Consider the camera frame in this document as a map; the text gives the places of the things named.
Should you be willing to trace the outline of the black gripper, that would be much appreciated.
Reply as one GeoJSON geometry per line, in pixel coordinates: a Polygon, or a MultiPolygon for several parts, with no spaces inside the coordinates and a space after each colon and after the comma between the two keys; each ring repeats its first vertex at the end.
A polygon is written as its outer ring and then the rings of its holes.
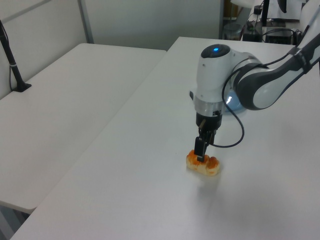
{"type": "Polygon", "coordinates": [[[203,116],[196,113],[196,125],[200,130],[199,136],[195,138],[194,154],[199,162],[205,161],[205,153],[208,145],[213,146],[216,130],[222,124],[222,115],[203,116]]]}

